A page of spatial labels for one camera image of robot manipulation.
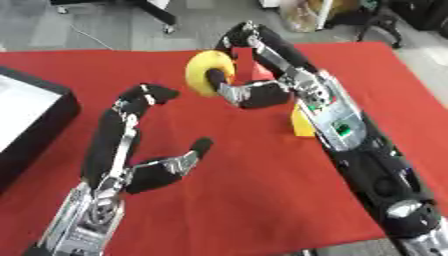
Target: wire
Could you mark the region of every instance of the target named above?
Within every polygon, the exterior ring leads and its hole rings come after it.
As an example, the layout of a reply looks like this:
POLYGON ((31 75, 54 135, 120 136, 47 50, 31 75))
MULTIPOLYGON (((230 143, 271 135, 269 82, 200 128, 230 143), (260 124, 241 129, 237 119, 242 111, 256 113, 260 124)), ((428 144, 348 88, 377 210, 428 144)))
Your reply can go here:
POLYGON ((107 49, 109 49, 109 50, 114 50, 114 48, 112 48, 112 47, 110 47, 109 45, 105 44, 103 41, 99 40, 98 38, 96 38, 96 37, 94 37, 94 36, 91 36, 91 35, 87 34, 86 32, 83 32, 83 31, 79 30, 79 29, 76 28, 73 24, 70 24, 70 27, 71 27, 75 32, 77 32, 77 33, 79 33, 79 34, 81 34, 81 35, 87 36, 88 38, 90 38, 90 39, 94 40, 95 42, 101 44, 102 46, 106 47, 107 49))

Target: yellow block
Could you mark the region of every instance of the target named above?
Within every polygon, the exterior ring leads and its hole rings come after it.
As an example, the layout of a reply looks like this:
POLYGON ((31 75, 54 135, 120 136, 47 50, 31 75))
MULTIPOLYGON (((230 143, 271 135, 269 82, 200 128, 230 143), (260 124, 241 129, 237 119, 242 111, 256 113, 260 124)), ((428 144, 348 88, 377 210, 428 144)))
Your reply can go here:
POLYGON ((295 105, 291 114, 291 123, 294 134, 300 137, 314 137, 314 128, 306 119, 299 106, 295 105))
POLYGON ((233 82, 235 67, 232 59, 223 52, 210 50, 197 54, 188 62, 185 69, 187 85, 202 96, 217 95, 205 76, 205 73, 212 68, 224 72, 227 83, 233 82))

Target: chair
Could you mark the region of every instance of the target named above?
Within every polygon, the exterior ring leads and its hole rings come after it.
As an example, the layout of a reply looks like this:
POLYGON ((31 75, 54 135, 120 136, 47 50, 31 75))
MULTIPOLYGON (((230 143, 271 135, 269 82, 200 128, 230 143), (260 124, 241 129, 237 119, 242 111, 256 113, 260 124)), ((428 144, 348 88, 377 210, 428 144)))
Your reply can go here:
POLYGON ((398 49, 402 46, 402 36, 396 26, 398 18, 383 13, 383 9, 387 5, 387 0, 377 0, 376 7, 373 10, 360 7, 354 11, 336 14, 331 20, 326 22, 325 28, 333 28, 339 24, 361 26, 356 39, 357 42, 361 42, 369 29, 375 26, 391 34, 395 38, 392 47, 398 49))
MULTIPOLYGON (((68 9, 64 5, 68 4, 80 4, 80 3, 93 3, 93 2, 115 2, 116 0, 50 0, 51 5, 57 6, 57 11, 60 14, 68 13, 68 9)), ((163 26, 163 32, 165 34, 171 34, 175 31, 177 24, 177 18, 173 14, 157 7, 148 0, 124 0, 139 7, 146 13, 154 16, 161 22, 165 23, 163 26)))

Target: red tablecloth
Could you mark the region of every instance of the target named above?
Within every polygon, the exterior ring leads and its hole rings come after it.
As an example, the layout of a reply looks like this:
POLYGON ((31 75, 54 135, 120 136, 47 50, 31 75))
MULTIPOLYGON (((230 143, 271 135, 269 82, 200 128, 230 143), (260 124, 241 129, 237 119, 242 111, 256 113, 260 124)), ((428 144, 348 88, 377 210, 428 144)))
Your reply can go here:
MULTIPOLYGON (((378 43, 298 45, 328 69, 391 136, 448 213, 446 110, 378 43)), ((112 255, 268 255, 383 236, 314 139, 293 135, 292 102, 243 111, 184 83, 184 52, 1 53, 0 64, 73 89, 82 113, 0 198, 0 254, 42 234, 69 189, 100 113, 126 87, 158 82, 182 92, 151 109, 136 160, 179 154, 199 136, 215 146, 184 181, 126 196, 112 255)), ((252 72, 240 55, 241 79, 252 72)))

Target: office floor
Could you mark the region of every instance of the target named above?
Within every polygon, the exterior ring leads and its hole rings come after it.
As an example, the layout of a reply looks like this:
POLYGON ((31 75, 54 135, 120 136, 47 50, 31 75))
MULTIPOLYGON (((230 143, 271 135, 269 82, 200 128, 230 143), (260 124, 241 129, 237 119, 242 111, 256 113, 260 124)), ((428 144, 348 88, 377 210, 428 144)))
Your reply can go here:
MULTIPOLYGON (((79 31, 116 50, 203 49, 212 47, 223 32, 247 19, 266 24, 295 43, 347 42, 353 40, 355 33, 354 28, 347 26, 314 33, 288 32, 278 14, 261 9, 257 0, 173 0, 168 10, 179 18, 179 28, 171 35, 163 34, 161 23, 151 16, 120 1, 71 6, 69 14, 61 15, 47 0, 0 0, 0 51, 105 48, 79 31)), ((448 41, 436 33, 415 31, 404 22, 399 23, 399 29, 405 47, 395 53, 448 107, 448 41)), ((384 38, 377 31, 367 36, 367 40, 388 42, 384 38)), ((385 240, 323 248, 318 253, 322 256, 398 255, 385 240)))

